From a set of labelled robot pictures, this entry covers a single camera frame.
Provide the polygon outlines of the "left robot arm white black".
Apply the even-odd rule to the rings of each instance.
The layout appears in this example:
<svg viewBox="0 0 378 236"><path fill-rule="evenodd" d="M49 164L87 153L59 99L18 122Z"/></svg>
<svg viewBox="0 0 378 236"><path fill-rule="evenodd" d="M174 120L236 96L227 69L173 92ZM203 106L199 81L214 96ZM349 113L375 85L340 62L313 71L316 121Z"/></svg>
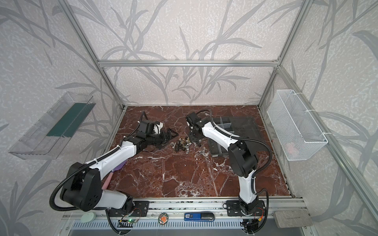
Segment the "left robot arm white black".
<svg viewBox="0 0 378 236"><path fill-rule="evenodd" d="M53 190L49 205L55 211L81 210L84 212L103 208L126 210L132 197L118 191L102 188L102 180L116 167L136 156L148 146L163 148L178 136L170 128L163 131L163 123L140 121L135 132L124 137L121 144L106 154L87 163L76 162L70 166L67 177Z"/></svg>

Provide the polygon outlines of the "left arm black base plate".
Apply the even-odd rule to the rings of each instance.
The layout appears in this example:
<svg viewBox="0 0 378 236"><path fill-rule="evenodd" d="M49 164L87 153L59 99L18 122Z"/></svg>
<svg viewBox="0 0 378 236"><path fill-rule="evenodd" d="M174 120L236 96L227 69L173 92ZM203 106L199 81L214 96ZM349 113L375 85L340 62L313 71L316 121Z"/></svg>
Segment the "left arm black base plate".
<svg viewBox="0 0 378 236"><path fill-rule="evenodd" d="M108 213L110 217L146 217L149 209L149 201L134 201L133 206L127 205L125 209L111 208Z"/></svg>

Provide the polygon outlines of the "grey compartment organizer box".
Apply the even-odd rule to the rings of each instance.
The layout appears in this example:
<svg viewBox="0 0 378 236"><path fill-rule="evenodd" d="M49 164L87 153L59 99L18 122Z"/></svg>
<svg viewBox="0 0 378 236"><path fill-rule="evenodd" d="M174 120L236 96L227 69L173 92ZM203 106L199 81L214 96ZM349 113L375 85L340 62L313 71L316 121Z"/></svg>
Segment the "grey compartment organizer box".
<svg viewBox="0 0 378 236"><path fill-rule="evenodd" d="M223 153L224 156L229 155L228 148L230 145L237 142L237 140L233 138L233 134L219 127L212 117L209 117L209 121L202 127L202 134L222 147L224 151L219 151L218 153Z"/></svg>

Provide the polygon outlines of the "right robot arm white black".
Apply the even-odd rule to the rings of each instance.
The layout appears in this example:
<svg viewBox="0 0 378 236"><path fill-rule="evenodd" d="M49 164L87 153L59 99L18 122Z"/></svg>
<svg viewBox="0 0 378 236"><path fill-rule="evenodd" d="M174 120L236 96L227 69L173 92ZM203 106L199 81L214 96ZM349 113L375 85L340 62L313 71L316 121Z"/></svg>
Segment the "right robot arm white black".
<svg viewBox="0 0 378 236"><path fill-rule="evenodd" d="M197 113L192 112L186 116L187 125L190 129L190 138L195 141L202 138L209 138L228 151L232 171L239 179L239 203L245 215L250 215L251 211L258 204L258 196L263 191L268 194L264 188L260 192L256 190L256 175L267 168L273 159L271 148L264 142L251 138L244 138L234 135L214 122L213 117L201 118ZM261 145L269 153L268 160L262 167L258 167L257 148L253 143Z"/></svg>

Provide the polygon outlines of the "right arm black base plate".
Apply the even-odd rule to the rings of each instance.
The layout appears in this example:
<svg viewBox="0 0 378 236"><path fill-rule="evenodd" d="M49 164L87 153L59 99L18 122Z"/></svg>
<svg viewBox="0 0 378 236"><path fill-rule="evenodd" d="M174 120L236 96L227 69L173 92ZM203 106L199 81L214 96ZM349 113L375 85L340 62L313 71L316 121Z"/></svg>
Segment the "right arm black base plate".
<svg viewBox="0 0 378 236"><path fill-rule="evenodd" d="M251 213L248 214L243 213L238 200L228 200L226 203L223 203L222 207L226 209L227 216L253 216L260 218L266 216L266 206L263 200L258 200Z"/></svg>

